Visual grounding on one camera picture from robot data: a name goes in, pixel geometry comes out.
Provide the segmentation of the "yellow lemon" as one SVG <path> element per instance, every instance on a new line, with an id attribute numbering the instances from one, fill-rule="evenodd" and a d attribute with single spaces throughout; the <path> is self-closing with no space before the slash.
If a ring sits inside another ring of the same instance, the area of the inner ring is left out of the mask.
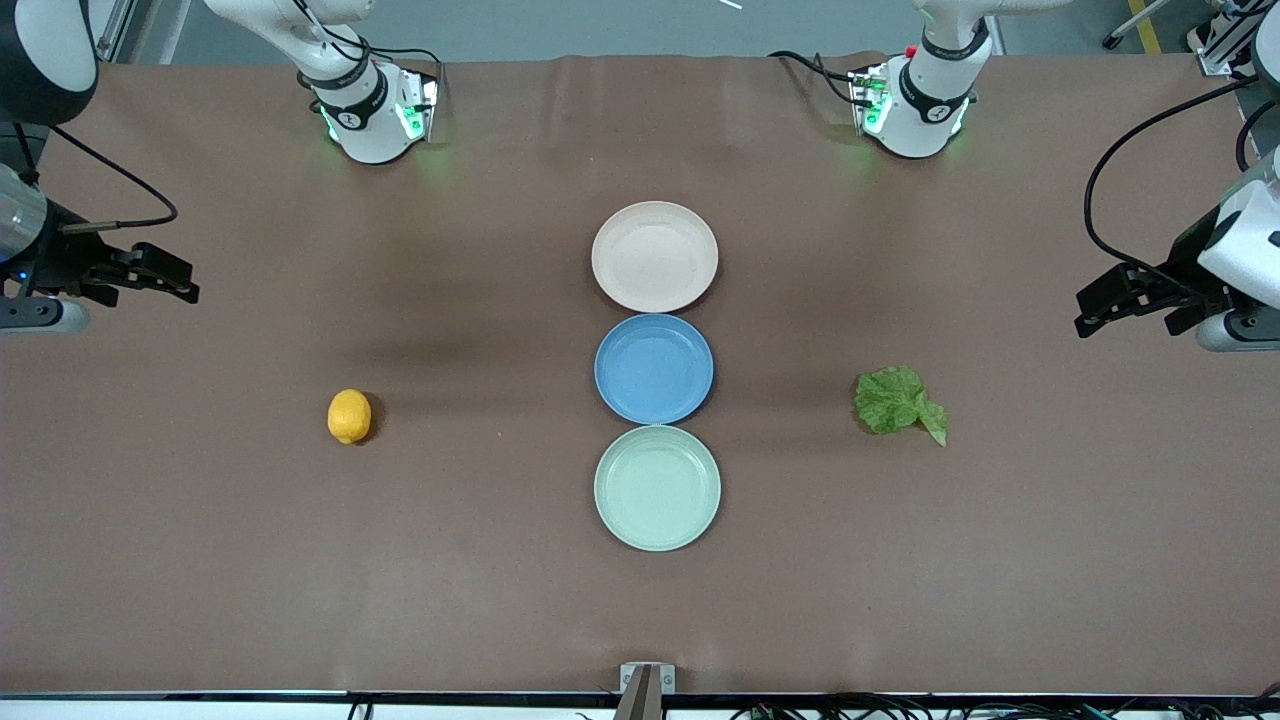
<path id="1" fill-rule="evenodd" d="M 326 410 L 326 428 L 342 445 L 357 445 L 372 429 L 372 405 L 369 397 L 355 388 L 335 393 Z"/>

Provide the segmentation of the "green lettuce leaf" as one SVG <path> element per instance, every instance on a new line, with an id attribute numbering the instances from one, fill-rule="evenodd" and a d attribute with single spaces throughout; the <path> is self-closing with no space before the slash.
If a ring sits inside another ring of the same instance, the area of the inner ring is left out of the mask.
<path id="1" fill-rule="evenodd" d="M 948 414 L 931 397 L 924 380 L 910 366 L 895 365 L 860 374 L 852 387 L 852 411 L 873 434 L 887 436 L 920 427 L 938 446 L 948 443 Z"/>

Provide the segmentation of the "brown table cover sheet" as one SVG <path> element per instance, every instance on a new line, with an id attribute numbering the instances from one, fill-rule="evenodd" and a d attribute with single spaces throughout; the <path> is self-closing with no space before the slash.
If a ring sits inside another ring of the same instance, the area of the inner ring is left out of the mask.
<path id="1" fill-rule="evenodd" d="M 202 293 L 0 338 L 0 691 L 593 691 L 653 660 L 692 692 L 1254 694 L 1280 354 L 1073 327 L 1111 265 L 1092 167 L 1210 86 L 998 56 L 904 161 L 777 59 L 468 63 L 438 143 L 364 167 L 284 67 L 106 67 L 70 132 L 180 210 L 109 238 Z M 723 492 L 673 553 L 593 500 L 628 424 L 593 382 L 625 311 L 590 247 L 645 200 L 719 243 L 684 427 Z M 895 365 L 946 447 L 852 411 Z M 357 445 L 326 428 L 348 388 Z"/>

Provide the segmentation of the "beige round plate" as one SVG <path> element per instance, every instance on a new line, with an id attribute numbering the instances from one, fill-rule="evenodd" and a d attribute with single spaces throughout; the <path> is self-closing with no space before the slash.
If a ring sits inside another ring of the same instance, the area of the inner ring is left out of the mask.
<path id="1" fill-rule="evenodd" d="M 636 313 L 676 313 L 713 284 L 717 237 L 694 210 L 644 201 L 620 209 L 596 232 L 591 273 L 608 299 Z"/>

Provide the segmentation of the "blue round plate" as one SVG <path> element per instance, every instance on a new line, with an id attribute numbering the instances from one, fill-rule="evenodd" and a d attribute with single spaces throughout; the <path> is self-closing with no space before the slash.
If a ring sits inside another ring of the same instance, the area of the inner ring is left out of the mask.
<path id="1" fill-rule="evenodd" d="M 593 378 L 603 402 L 637 425 L 672 425 L 710 396 L 716 360 L 707 337 L 671 314 L 637 314 L 602 340 Z"/>

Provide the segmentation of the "pale green round plate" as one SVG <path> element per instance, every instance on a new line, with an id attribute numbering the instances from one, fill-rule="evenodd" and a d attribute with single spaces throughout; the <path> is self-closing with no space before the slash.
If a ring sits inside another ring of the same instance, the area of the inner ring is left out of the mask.
<path id="1" fill-rule="evenodd" d="M 621 434 L 600 456 L 591 487 L 604 528 L 650 553 L 681 550 L 704 536 L 723 492 L 713 452 L 695 434 L 668 425 Z"/>

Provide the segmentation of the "aluminium profile bar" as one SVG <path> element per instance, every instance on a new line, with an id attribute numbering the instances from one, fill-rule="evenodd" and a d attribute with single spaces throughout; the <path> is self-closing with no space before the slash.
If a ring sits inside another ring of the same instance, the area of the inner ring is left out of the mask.
<path id="1" fill-rule="evenodd" d="M 612 720 L 664 720 L 663 694 L 646 676 L 635 676 L 620 697 Z"/>

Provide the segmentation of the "aluminium frame post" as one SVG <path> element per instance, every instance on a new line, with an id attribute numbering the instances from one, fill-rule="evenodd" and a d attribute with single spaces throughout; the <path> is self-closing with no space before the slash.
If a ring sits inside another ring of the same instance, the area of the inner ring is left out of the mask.
<path id="1" fill-rule="evenodd" d="M 1204 1 L 1213 14 L 1187 32 L 1187 49 L 1211 74 L 1253 76 L 1253 37 L 1275 0 Z"/>
<path id="2" fill-rule="evenodd" d="M 138 0 L 86 0 L 90 36 L 101 61 L 115 61 Z"/>

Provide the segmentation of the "silver corner bracket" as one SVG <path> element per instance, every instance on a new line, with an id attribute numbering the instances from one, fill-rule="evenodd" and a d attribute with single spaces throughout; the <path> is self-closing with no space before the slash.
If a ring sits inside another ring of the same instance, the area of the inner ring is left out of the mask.
<path id="1" fill-rule="evenodd" d="M 658 661 L 632 661 L 620 666 L 618 696 L 622 696 L 631 685 L 635 676 L 646 676 L 649 685 L 657 687 L 662 694 L 675 694 L 678 692 L 677 666 Z"/>

